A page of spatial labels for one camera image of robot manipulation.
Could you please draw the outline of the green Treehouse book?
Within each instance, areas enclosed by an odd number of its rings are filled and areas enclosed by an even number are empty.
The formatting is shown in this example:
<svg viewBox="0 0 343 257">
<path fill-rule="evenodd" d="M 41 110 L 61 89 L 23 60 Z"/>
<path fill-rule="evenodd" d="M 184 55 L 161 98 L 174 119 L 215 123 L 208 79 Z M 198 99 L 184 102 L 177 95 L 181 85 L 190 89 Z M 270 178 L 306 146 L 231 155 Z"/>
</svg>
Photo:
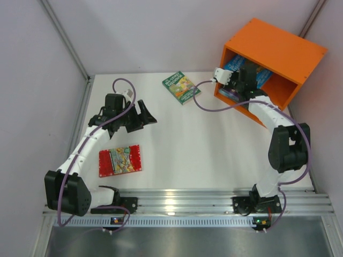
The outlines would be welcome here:
<svg viewBox="0 0 343 257">
<path fill-rule="evenodd" d="M 191 101 L 194 96 L 201 94 L 198 88 L 194 90 L 195 84 L 181 71 L 163 80 L 162 85 L 168 89 L 181 105 Z"/>
</svg>

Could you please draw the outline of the blue 26-Storey Treehouse book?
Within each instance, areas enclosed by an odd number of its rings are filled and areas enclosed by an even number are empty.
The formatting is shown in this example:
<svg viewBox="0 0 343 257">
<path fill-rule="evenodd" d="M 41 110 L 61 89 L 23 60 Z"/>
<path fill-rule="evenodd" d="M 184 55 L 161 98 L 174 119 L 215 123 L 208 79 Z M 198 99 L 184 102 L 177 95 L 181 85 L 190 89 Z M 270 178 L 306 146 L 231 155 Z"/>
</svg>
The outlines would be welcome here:
<svg viewBox="0 0 343 257">
<path fill-rule="evenodd" d="M 229 60 L 225 65 L 224 65 L 224 69 L 225 70 L 230 70 L 230 71 L 239 71 L 241 66 L 243 66 L 244 64 L 248 64 L 248 63 L 252 63 L 251 60 L 246 59 L 245 57 L 236 54 L 231 60 Z M 269 78 L 271 77 L 271 75 L 273 74 L 273 72 L 271 72 L 270 70 L 257 65 L 256 63 L 254 63 L 257 66 L 257 75 L 256 75 L 256 81 L 257 81 L 257 88 L 262 88 L 263 85 L 269 80 Z"/>
</svg>

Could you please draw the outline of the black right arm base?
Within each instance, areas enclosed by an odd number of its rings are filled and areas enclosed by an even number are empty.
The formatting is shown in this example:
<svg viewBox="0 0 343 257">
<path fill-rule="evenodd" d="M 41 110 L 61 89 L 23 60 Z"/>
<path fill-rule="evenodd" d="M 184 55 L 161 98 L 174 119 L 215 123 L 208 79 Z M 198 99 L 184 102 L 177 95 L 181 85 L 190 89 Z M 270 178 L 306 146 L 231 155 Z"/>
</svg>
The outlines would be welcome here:
<svg viewBox="0 0 343 257">
<path fill-rule="evenodd" d="M 232 198 L 233 212 L 242 216 L 250 214 L 279 214 L 282 211 L 279 197 L 252 199 L 249 196 L 236 196 Z"/>
</svg>

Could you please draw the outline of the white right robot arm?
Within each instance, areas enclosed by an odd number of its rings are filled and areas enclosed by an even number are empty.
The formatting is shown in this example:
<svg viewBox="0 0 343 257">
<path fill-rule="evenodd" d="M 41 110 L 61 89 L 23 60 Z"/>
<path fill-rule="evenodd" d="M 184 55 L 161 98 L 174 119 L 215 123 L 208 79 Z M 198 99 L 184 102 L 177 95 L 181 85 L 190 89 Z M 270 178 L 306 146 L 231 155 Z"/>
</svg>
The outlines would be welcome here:
<svg viewBox="0 0 343 257">
<path fill-rule="evenodd" d="M 275 105 L 265 91 L 257 88 L 257 68 L 244 64 L 230 73 L 226 87 L 237 93 L 238 102 L 272 134 L 267 157 L 270 167 L 266 176 L 249 192 L 253 203 L 272 200 L 282 185 L 297 183 L 302 177 L 287 181 L 292 172 L 308 166 L 310 128 L 297 124 Z"/>
</svg>

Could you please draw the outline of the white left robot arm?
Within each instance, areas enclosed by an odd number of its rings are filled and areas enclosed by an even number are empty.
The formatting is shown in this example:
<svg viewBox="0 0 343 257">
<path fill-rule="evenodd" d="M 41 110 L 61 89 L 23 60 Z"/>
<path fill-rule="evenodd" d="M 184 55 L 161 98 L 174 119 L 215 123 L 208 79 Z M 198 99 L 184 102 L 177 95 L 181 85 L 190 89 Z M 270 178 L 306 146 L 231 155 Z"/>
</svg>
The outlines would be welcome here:
<svg viewBox="0 0 343 257">
<path fill-rule="evenodd" d="M 101 113 L 90 119 L 72 154 L 57 170 L 46 173 L 44 185 L 49 209 L 84 216 L 100 206 L 110 208 L 120 204 L 117 188 L 104 185 L 89 188 L 83 177 L 92 171 L 92 163 L 98 158 L 101 148 L 120 127 L 131 133 L 157 122 L 143 100 L 138 100 L 137 106 L 140 112 L 127 96 L 106 95 Z"/>
</svg>

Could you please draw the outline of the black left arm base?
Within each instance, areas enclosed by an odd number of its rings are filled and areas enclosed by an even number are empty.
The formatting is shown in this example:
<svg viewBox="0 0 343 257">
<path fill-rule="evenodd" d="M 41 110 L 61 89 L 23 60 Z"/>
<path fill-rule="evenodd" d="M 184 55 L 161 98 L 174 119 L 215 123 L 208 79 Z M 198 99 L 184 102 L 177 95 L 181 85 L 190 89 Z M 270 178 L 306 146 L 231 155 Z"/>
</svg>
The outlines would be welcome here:
<svg viewBox="0 0 343 257">
<path fill-rule="evenodd" d="M 119 200 L 116 200 L 114 203 L 109 206 L 105 206 L 104 209 L 99 207 L 91 209 L 91 214 L 126 214 L 127 211 L 118 208 L 111 208 L 110 206 L 120 206 L 126 208 L 130 214 L 136 212 L 138 207 L 138 198 L 137 197 L 120 197 Z"/>
</svg>

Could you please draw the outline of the red comic cover book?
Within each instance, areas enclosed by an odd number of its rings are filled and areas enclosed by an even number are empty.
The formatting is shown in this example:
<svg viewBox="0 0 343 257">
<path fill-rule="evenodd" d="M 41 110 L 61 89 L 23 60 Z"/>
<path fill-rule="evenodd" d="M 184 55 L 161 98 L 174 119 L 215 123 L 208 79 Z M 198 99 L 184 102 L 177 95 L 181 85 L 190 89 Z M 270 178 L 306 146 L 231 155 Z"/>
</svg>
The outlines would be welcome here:
<svg viewBox="0 0 343 257">
<path fill-rule="evenodd" d="M 142 171 L 140 145 L 118 147 L 99 152 L 99 177 L 111 177 Z"/>
</svg>

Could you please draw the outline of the purple Robinson Crusoe book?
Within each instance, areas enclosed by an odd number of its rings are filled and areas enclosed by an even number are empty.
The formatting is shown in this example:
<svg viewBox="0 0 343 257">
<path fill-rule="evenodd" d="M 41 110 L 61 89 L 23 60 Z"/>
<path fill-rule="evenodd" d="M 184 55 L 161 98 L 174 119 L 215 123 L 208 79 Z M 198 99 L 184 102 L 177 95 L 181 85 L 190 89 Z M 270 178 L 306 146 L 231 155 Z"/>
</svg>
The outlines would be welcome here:
<svg viewBox="0 0 343 257">
<path fill-rule="evenodd" d="M 234 89 L 225 89 L 225 88 L 220 88 L 219 93 L 232 101 L 238 102 L 239 101 L 239 95 Z"/>
</svg>

